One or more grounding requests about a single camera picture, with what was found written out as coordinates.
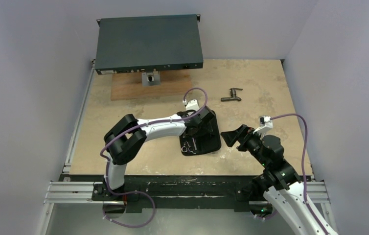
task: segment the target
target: wooden board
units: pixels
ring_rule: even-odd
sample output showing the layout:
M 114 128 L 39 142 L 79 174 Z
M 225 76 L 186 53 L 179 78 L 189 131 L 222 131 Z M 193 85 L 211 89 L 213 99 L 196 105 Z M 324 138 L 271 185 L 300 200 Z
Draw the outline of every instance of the wooden board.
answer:
M 217 114 L 219 131 L 229 131 L 241 124 L 257 127 L 261 115 L 293 113 L 284 71 L 279 60 L 205 60 L 203 69 L 188 70 L 194 86 L 208 93 L 208 106 Z M 84 118 L 75 147 L 70 174 L 103 174 L 105 161 L 99 156 L 104 135 L 120 118 L 168 117 L 184 110 L 182 95 L 111 101 L 110 75 L 96 76 L 90 91 Z M 220 102 L 229 96 L 229 88 L 243 88 L 237 95 L 242 101 Z M 191 92 L 188 100 L 203 102 L 201 92 Z M 296 117 L 274 121 L 270 132 L 281 138 L 284 156 L 301 173 L 303 138 Z M 143 145 L 136 158 L 128 163 L 127 174 L 155 175 L 258 175 L 263 167 L 248 152 L 228 148 L 222 140 L 219 151 L 185 157 L 178 137 L 165 137 Z M 311 174 L 306 157 L 306 173 Z
M 159 86 L 144 87 L 140 72 L 114 74 L 111 100 L 179 95 L 192 88 L 188 70 L 162 71 L 160 80 Z

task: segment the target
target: white label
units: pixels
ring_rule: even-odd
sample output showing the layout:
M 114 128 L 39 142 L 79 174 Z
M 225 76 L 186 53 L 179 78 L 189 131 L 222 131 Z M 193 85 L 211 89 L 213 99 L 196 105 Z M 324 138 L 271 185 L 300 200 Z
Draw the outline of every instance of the white label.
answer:
M 113 74 L 114 71 L 113 70 L 102 70 L 101 74 Z

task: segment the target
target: gray floor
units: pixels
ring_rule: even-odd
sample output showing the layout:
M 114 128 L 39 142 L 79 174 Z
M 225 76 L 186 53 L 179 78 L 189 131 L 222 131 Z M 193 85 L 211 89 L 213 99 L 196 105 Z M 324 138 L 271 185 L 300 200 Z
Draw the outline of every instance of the gray floor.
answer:
M 277 215 L 266 222 L 257 221 L 250 213 L 233 210 L 158 209 L 153 221 L 139 229 L 128 229 L 102 219 L 102 205 L 55 205 L 49 224 L 49 235 L 264 235 L 294 233 Z M 141 214 L 124 214 L 120 222 L 144 222 L 151 210 Z

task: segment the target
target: table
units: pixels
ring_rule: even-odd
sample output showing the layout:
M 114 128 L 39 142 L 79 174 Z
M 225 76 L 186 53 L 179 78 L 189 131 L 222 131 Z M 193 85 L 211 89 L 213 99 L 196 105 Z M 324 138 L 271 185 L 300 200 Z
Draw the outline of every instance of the table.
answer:
M 193 86 L 208 93 L 208 107 L 217 114 L 219 131 L 235 130 L 241 124 L 256 128 L 259 116 L 294 113 L 294 105 L 279 60 L 205 60 L 203 69 L 188 70 Z M 96 75 L 79 130 L 70 174 L 104 174 L 99 156 L 104 135 L 126 114 L 136 118 L 168 117 L 185 108 L 182 96 L 111 101 L 110 75 Z M 229 88 L 243 88 L 242 101 L 220 102 Z M 191 92 L 187 100 L 203 102 L 203 94 Z M 303 138 L 296 117 L 274 121 L 269 134 L 281 138 L 285 159 L 301 175 Z M 126 174 L 137 175 L 259 175 L 263 167 L 249 152 L 238 152 L 222 140 L 219 151 L 198 156 L 181 154 L 178 137 L 165 137 L 143 145 L 127 165 Z M 308 156 L 305 172 L 312 174 Z

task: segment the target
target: wooden tabletop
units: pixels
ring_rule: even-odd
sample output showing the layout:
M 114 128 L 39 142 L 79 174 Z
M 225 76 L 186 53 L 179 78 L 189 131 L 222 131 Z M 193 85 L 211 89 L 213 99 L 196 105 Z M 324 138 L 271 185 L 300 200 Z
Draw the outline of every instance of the wooden tabletop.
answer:
M 205 60 L 203 69 L 188 70 L 193 86 L 208 93 L 208 107 L 216 112 L 219 131 L 235 130 L 241 124 L 256 128 L 261 115 L 294 113 L 279 60 Z M 168 117 L 185 108 L 182 96 L 111 101 L 110 75 L 96 75 L 76 143 L 70 174 L 104 174 L 105 161 L 99 156 L 104 135 L 126 114 L 136 118 Z M 243 88 L 237 95 L 242 101 L 220 102 L 229 96 L 229 88 Z M 191 92 L 187 100 L 203 94 Z M 301 175 L 303 138 L 296 117 L 274 120 L 269 134 L 281 138 L 285 159 Z M 249 152 L 238 152 L 222 140 L 219 151 L 198 156 L 181 154 L 178 137 L 165 137 L 143 145 L 136 158 L 127 165 L 126 174 L 143 175 L 258 175 L 263 167 Z M 311 174 L 308 156 L 306 174 Z

